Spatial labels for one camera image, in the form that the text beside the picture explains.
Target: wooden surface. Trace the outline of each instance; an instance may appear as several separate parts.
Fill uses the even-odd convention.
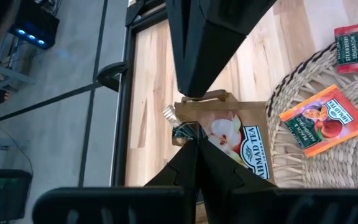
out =
[[[358,23],[358,0],[278,0],[246,38],[211,90],[241,101],[267,100],[296,66],[334,42],[334,29]],[[177,91],[169,25],[137,36],[126,184],[147,183],[177,152],[162,110]]]

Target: woven basket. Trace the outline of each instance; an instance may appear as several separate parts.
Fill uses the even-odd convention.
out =
[[[287,75],[267,102],[273,172],[279,187],[358,188],[358,136],[308,159],[279,118],[334,83],[358,108],[358,73],[336,73],[332,44]]]

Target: metal frame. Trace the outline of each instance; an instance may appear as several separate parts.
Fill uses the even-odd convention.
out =
[[[126,67],[120,71],[121,80],[119,84],[119,102],[117,109],[117,124],[111,172],[111,186],[125,185],[129,119],[131,116],[130,110],[132,103],[132,84],[134,77],[135,45],[137,36],[136,34],[142,30],[158,24],[159,22],[164,21],[165,19],[168,19],[165,6],[146,16],[141,15],[163,4],[164,2],[164,0],[140,0],[127,8],[127,30],[123,62],[126,64]]]

